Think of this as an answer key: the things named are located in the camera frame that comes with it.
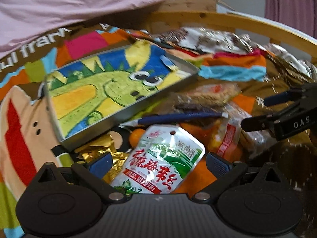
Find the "gold foil snack packet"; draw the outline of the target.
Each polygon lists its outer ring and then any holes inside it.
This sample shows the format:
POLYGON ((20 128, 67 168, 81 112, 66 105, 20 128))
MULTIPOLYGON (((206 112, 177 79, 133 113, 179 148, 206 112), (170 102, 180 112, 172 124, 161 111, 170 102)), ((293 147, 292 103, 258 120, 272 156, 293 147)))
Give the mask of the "gold foil snack packet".
POLYGON ((90 163, 103 154, 110 154, 112 165, 110 170, 103 177, 103 180, 110 184, 122 170, 132 150, 127 141, 129 134, 130 132, 121 134, 118 131, 109 131, 100 138, 75 149, 77 158, 90 163))

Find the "brown biscuit packet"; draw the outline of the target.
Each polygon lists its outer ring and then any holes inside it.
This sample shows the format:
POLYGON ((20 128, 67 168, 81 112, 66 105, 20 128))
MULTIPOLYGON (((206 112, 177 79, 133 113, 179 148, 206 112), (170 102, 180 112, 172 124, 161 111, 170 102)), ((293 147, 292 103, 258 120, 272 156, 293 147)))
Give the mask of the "brown biscuit packet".
POLYGON ((173 93, 177 104, 198 104, 203 106, 222 106, 241 93, 236 83, 208 84, 185 92, 173 93))

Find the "small orange tangerine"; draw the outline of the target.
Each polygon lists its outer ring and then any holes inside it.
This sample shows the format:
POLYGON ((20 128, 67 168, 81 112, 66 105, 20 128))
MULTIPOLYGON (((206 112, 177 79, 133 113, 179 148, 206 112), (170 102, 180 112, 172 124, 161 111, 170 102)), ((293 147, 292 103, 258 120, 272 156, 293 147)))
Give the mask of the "small orange tangerine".
POLYGON ((137 128, 131 132, 128 140, 132 148, 135 148, 137 146, 145 132, 146 131, 142 128, 137 128))

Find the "white green seaweed snack packet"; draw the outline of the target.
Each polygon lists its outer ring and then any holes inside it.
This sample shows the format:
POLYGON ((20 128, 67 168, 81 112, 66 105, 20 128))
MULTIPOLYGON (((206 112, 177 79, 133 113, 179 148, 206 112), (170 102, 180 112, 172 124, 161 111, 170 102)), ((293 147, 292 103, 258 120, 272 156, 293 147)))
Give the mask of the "white green seaweed snack packet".
POLYGON ((183 128, 151 125, 110 185, 126 196, 171 193, 204 154, 204 145, 183 128))

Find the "blue tube with white cap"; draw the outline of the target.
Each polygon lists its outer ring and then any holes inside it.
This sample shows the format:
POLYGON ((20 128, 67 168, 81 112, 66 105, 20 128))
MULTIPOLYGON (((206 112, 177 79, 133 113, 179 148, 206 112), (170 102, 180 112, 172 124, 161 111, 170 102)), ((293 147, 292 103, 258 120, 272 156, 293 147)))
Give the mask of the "blue tube with white cap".
POLYGON ((223 117, 228 118, 226 112, 190 112, 190 113, 172 113, 164 115, 152 115, 143 118, 130 120, 124 123, 120 123, 120 126, 137 127, 137 126, 149 126, 153 124, 168 124, 179 121, 209 118, 209 117, 223 117))

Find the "clear packet of orange snacks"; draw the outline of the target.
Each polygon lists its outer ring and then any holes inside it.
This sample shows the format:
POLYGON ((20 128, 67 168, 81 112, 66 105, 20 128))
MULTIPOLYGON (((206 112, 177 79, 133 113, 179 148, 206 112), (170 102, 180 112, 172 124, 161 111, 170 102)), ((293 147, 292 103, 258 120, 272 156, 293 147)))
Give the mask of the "clear packet of orange snacks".
POLYGON ((241 128, 241 121, 250 114, 235 102, 228 102, 221 109, 227 117, 214 123, 206 147, 230 162, 237 161, 242 158, 243 151, 252 153, 256 149, 254 138, 241 128))

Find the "floral satin quilt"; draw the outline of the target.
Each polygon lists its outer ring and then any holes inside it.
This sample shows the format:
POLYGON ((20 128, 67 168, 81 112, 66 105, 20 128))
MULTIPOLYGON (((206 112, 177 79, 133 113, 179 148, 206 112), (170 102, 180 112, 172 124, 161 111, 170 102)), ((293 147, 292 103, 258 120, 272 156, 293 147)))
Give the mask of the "floral satin quilt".
POLYGON ((315 64, 297 59, 285 48, 272 42, 260 45, 252 41, 249 35, 236 35, 203 27, 182 27, 150 37, 155 41, 213 55, 220 52, 228 52, 230 55, 250 55, 257 51, 269 53, 274 59, 279 59, 291 69, 316 81, 315 64))

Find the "colourful paul frank blanket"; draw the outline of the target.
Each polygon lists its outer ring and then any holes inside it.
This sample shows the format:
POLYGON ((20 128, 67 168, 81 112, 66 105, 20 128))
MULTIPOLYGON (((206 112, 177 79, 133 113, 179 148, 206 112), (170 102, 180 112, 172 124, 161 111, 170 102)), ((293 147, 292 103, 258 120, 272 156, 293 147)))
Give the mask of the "colourful paul frank blanket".
MULTIPOLYGON (((40 164, 51 160, 68 167, 72 163, 68 152, 53 152, 58 142, 42 95, 45 75, 77 59, 142 38, 152 42, 151 35, 156 34, 104 23, 81 23, 38 36, 1 59, 1 237, 23 236, 15 215, 16 204, 40 164)), ((313 80, 274 59, 272 54, 260 51, 250 55, 213 55, 172 45, 169 52, 197 67, 265 67, 263 91, 247 89, 234 99, 249 113, 262 111, 261 98, 272 94, 277 86, 313 80)))

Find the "metal tray with dinosaur towel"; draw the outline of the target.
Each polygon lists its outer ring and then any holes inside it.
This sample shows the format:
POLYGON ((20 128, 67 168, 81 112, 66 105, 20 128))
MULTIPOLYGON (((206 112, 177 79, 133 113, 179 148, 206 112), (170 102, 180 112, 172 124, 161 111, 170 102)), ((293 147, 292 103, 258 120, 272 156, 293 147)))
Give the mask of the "metal tray with dinosaur towel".
POLYGON ((69 63, 45 78, 56 137, 73 150, 185 86, 197 74, 193 64, 147 41, 69 63))

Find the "pink curtain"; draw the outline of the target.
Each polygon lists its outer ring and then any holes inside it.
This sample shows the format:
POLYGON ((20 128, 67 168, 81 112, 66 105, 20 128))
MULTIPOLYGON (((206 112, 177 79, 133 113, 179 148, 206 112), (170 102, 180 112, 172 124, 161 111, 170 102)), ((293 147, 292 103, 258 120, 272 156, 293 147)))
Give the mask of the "pink curtain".
POLYGON ((265 0, 265 18, 316 37, 316 0, 265 0))

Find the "pink bed sheet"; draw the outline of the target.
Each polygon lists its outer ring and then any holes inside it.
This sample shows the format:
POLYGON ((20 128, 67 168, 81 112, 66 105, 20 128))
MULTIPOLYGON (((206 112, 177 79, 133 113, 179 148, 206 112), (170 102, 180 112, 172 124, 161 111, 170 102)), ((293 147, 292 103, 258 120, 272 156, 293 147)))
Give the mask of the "pink bed sheet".
POLYGON ((1 0, 1 57, 41 34, 165 0, 1 0))

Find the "wooden bed frame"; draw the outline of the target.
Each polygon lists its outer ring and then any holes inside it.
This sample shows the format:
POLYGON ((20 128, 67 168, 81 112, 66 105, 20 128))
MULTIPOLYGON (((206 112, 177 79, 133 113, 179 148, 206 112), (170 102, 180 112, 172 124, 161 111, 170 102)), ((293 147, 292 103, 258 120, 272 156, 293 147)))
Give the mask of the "wooden bed frame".
POLYGON ((310 55, 316 63, 316 39, 287 25, 259 16, 236 12, 219 0, 166 0, 138 10, 131 20, 133 29, 160 33, 183 26, 214 30, 252 32, 273 44, 286 44, 310 55))

